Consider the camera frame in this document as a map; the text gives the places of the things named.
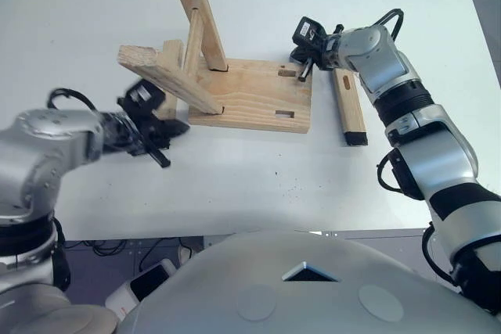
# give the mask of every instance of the rectangular slot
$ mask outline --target rectangular slot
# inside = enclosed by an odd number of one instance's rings
[[[294,111],[277,110],[277,111],[275,111],[275,116],[293,119],[294,118]]]
[[[279,70],[279,76],[296,77],[296,71],[295,70]]]

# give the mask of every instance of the table surface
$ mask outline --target table surface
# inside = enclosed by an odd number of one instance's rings
[[[399,49],[475,148],[479,181],[501,189],[499,86],[472,0],[210,3],[228,57],[280,62],[304,15],[329,31],[337,23],[363,27],[402,8]],[[179,0],[0,0],[0,15],[0,128],[43,107],[54,87],[118,110],[116,97],[137,78],[117,64],[119,45],[160,48],[164,40],[186,41],[189,28]],[[172,141],[168,169],[121,154],[69,173],[56,205],[67,238],[426,226],[424,203],[377,184],[376,164],[390,146],[362,89],[369,146],[354,148],[344,144],[330,75],[315,70],[312,87],[306,135],[193,126]],[[186,106],[178,115],[186,116]]]

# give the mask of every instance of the black wire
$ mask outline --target black wire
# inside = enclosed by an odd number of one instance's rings
[[[397,192],[397,193],[403,193],[403,191],[400,188],[395,188],[389,185],[387,182],[383,180],[383,170],[384,166],[386,166],[386,163],[388,162],[388,154],[383,157],[383,159],[380,161],[380,163],[377,165],[377,181],[379,182],[380,186],[383,187],[384,189],[387,189],[388,191],[392,192]]]
[[[64,244],[66,243],[66,238],[63,234],[63,226],[61,226],[61,222],[59,222],[56,217],[54,217],[54,225],[56,226],[57,231],[57,243],[61,246],[64,246]]]
[[[393,31],[391,32],[391,38],[393,39],[393,41],[397,39],[398,32],[400,31],[400,28],[402,27],[402,24],[404,22],[404,12],[401,9],[392,9],[390,12],[388,12],[386,15],[384,15],[374,23],[374,25],[385,25],[395,16],[398,16],[398,19],[395,26],[393,27]]]
[[[91,111],[97,110],[94,104],[85,95],[81,94],[80,92],[77,92],[76,90],[66,89],[66,88],[57,88],[49,93],[49,98],[47,99],[47,108],[57,110],[57,107],[54,105],[53,101],[55,98],[60,97],[62,95],[65,96],[66,98],[73,97],[75,99],[78,99],[80,102],[84,103]]]
[[[149,249],[148,249],[148,252],[145,253],[145,255],[142,257],[142,259],[140,260],[139,262],[139,272],[143,272],[144,271],[144,268],[142,266],[142,264],[144,263],[145,259],[151,254],[151,252],[158,246],[158,244],[160,244],[161,242],[163,242],[164,240],[172,240],[172,239],[175,239],[175,238],[160,238],[158,239]],[[189,258],[191,258],[191,256],[193,255],[193,249],[190,248],[189,246],[186,246],[182,243],[182,240],[180,237],[178,237],[178,241],[179,241],[179,245],[182,246],[183,248],[186,248],[189,250]]]
[[[186,249],[188,249],[188,250],[189,250],[189,257],[188,257],[188,259],[190,259],[190,258],[191,258],[191,256],[192,256],[192,254],[193,254],[193,250],[192,250],[189,246],[185,246],[185,245],[182,243],[181,238],[178,238],[178,240],[179,240],[179,245],[180,245],[180,246],[182,246],[183,248],[186,248]]]
[[[82,244],[83,242],[76,242],[74,245],[72,246],[64,246],[64,249],[65,250],[70,250],[71,248],[74,248],[76,246],[79,246],[80,244]]]
[[[102,245],[96,245],[94,243],[94,245],[92,246],[92,251],[96,256],[108,257],[119,254],[122,250],[124,250],[125,246],[127,245],[127,240],[121,240],[116,246],[112,247],[105,247],[104,246],[105,244],[106,241],[104,241]]]
[[[145,259],[150,255],[150,253],[155,249],[155,247],[158,246],[158,244],[160,244],[161,242],[163,242],[164,240],[172,240],[172,239],[175,239],[175,238],[160,238],[158,239],[149,249],[148,249],[148,252],[145,253],[145,255],[142,257],[142,259],[140,260],[139,262],[139,272],[142,272],[144,271],[144,269],[142,268],[142,263],[145,261]]]
[[[433,271],[443,280],[446,282],[449,282],[453,286],[457,286],[457,283],[454,282],[452,277],[443,271],[431,258],[430,253],[428,252],[428,242],[430,241],[431,236],[435,232],[435,227],[433,226],[433,223],[430,222],[430,227],[428,227],[423,234],[423,238],[421,239],[421,250],[423,251],[423,256],[424,259],[428,262],[428,265],[430,265],[430,268],[433,269]]]

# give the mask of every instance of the wooden post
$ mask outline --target wooden post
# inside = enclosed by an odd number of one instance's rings
[[[350,70],[334,70],[334,87],[341,113],[344,137],[348,145],[367,145],[366,125],[363,122],[355,76]]]
[[[188,44],[186,46],[185,65],[183,67],[185,73],[191,78],[196,79],[198,71],[198,63],[200,61],[200,49],[202,47],[202,39],[204,37],[204,22],[200,16],[200,11],[196,8],[191,11],[189,21]]]
[[[160,64],[163,61],[170,61],[178,66],[182,65],[182,41],[173,39],[164,42],[164,51],[158,55]],[[154,111],[155,116],[160,120],[175,119],[175,110],[178,98],[169,92],[165,92],[164,102]]]
[[[164,59],[154,48],[122,45],[118,51],[118,62],[203,113],[222,113],[221,103],[185,74],[177,62]]]
[[[218,28],[212,16],[209,0],[181,0],[181,3],[189,20],[192,18],[192,10],[195,8],[199,10],[200,17],[204,22],[202,52],[209,69],[227,71],[228,63],[219,38]]]

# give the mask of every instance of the light wood grain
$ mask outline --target light wood grain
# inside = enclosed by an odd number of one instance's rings
[[[178,66],[182,65],[182,41],[172,39],[164,42],[164,50],[158,54],[158,60],[162,65],[164,60],[171,61]],[[175,110],[178,104],[178,97],[169,92],[165,92],[164,102],[153,111],[153,114],[160,120],[175,119]]]
[[[185,65],[183,70],[190,77],[196,77],[202,38],[204,37],[204,22],[198,9],[191,11],[189,20],[188,44],[186,45]]]
[[[207,116],[190,108],[191,124],[308,132],[312,75],[300,82],[297,77],[279,74],[283,70],[301,72],[301,66],[294,63],[242,59],[228,59],[228,63],[228,72],[214,72],[200,60],[199,83],[225,110],[221,115]]]
[[[336,69],[333,75],[343,132],[366,132],[353,72]]]
[[[200,15],[204,21],[202,52],[208,66],[212,70],[227,70],[228,63],[226,62],[225,52],[219,38],[218,28],[212,16],[209,0],[181,0],[181,3],[188,19],[191,18],[192,9],[197,8],[200,10]]]
[[[207,90],[188,77],[177,62],[163,59],[154,48],[122,45],[118,62],[203,113],[222,113],[222,105]]]

